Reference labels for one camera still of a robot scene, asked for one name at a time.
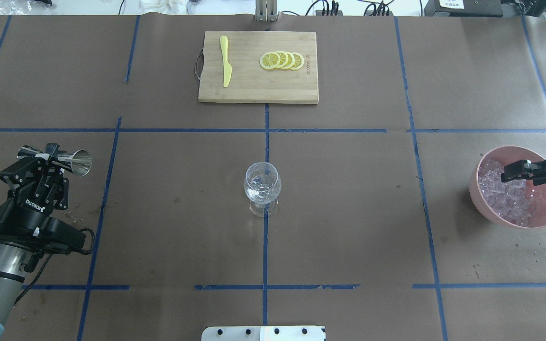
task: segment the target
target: knife handle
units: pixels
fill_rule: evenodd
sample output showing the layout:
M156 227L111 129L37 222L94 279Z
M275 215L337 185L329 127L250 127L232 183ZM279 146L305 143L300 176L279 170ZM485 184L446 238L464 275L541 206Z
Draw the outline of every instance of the knife handle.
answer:
M220 37L220 49L223 52L223 63L227 63L229 53L229 39L227 39L227 36Z

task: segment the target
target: cutting board handle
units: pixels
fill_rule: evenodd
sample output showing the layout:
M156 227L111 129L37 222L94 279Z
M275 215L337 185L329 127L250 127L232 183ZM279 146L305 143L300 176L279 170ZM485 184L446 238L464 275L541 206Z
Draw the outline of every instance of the cutting board handle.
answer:
M199 73L197 73L200 59L201 59L201 70L199 71ZM197 56L197 59L195 60L195 76L197 76L197 80L200 82L201 82L201 72L203 72L203 48L201 49L201 52L199 52L199 55Z

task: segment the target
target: bowl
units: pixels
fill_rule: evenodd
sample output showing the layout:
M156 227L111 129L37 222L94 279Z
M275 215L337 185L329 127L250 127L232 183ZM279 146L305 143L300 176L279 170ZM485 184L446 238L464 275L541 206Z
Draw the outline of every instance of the bowl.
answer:
M492 210L492 207L490 207L483 197L482 189L478 181L479 171L481 170L482 165L485 165L488 160L496 160L503 164L503 166L507 166L507 164L523 159L532 162L544 160L543 157L530 149L517 147L516 145L504 145L503 147L492 149L482 157L473 170L473 174L469 181L469 194L471 195L471 199L473 204L475 204L477 211L490 220L490 222L516 229L539 229L546 226L546 184L534 186L532 181L526 181L526 188L535 189L540 201L528 224L526 226L520 226L510 223Z

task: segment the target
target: yellow knife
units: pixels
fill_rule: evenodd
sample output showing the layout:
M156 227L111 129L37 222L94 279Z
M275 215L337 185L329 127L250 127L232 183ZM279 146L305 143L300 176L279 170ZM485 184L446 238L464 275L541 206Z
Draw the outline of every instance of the yellow knife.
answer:
M233 68L229 64L229 39L227 36L220 37L220 49L223 52L223 86L229 86Z

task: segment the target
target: lemon slice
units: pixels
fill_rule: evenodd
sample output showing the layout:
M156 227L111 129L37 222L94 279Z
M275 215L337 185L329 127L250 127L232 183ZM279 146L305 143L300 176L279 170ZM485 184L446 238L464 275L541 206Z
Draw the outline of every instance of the lemon slice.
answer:
M265 70L275 69L281 61L282 57L277 52L267 52L260 57L260 67Z
M277 53L284 52L286 56L288 56L288 60L286 61L286 64L278 66L279 69L287 70L294 65L294 55L292 54L292 52L286 52L286 51L276 51L276 52Z
M303 55L298 54L297 52L292 52L292 57L294 58L294 64L290 67L290 70L297 70L303 67L303 64L305 64L305 58L303 58Z
M282 67L286 66L288 64L288 61L290 60L290 54L286 51L275 51L276 54L279 54L279 57L282 61L279 62L279 65L277 65L276 69L281 69Z

